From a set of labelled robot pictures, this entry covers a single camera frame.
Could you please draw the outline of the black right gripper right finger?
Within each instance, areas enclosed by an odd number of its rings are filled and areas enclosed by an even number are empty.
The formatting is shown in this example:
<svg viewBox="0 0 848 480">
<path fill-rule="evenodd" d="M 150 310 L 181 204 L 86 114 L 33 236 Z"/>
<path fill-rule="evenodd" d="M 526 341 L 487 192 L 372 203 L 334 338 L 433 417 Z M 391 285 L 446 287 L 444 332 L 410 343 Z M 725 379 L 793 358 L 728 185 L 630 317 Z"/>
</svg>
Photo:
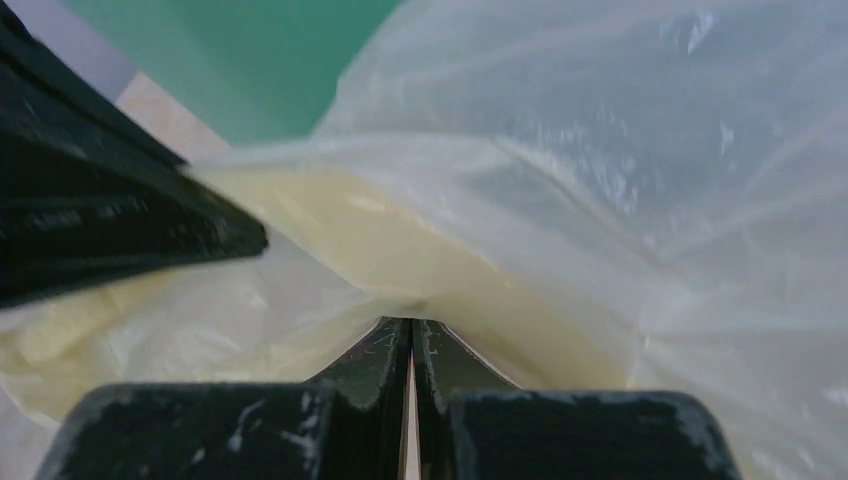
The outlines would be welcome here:
<svg viewBox="0 0 848 480">
<path fill-rule="evenodd" d="M 523 390 L 444 325 L 411 326 L 425 479 L 737 479 L 717 420 L 672 391 Z"/>
</svg>

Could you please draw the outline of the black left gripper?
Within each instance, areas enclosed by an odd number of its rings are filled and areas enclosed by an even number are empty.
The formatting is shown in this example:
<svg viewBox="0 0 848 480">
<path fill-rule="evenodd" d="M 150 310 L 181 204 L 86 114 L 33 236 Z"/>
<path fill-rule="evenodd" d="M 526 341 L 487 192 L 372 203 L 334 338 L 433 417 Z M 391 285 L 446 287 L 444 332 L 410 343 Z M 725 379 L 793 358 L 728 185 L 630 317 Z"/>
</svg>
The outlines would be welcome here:
<svg viewBox="0 0 848 480">
<path fill-rule="evenodd" d="M 262 223 L 186 166 L 2 7 L 3 308 L 262 254 Z"/>
</svg>

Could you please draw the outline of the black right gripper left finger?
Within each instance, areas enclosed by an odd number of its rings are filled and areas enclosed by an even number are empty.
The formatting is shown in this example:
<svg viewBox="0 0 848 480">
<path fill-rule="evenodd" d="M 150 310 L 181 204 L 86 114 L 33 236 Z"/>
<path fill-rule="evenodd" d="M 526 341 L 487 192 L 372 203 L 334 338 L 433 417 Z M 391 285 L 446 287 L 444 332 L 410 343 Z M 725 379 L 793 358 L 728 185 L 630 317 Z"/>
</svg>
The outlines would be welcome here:
<svg viewBox="0 0 848 480">
<path fill-rule="evenodd" d="M 384 318 L 301 383 L 136 383 L 71 410 L 40 479 L 397 479 L 410 326 Z"/>
</svg>

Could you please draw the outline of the translucent white trash bag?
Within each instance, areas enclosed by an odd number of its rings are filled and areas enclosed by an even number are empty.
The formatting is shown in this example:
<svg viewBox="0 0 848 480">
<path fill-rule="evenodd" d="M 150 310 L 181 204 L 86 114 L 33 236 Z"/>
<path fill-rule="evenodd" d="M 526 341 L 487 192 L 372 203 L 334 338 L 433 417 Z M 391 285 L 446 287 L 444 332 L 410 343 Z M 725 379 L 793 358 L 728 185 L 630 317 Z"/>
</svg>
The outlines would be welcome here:
<svg viewBox="0 0 848 480">
<path fill-rule="evenodd" d="M 1 475 L 109 380 L 292 380 L 411 307 L 524 387 L 660 387 L 748 479 L 847 475 L 847 5 L 405 1 L 311 139 L 221 160 L 283 226 L 169 277 L 69 383 L 12 376 Z"/>
</svg>

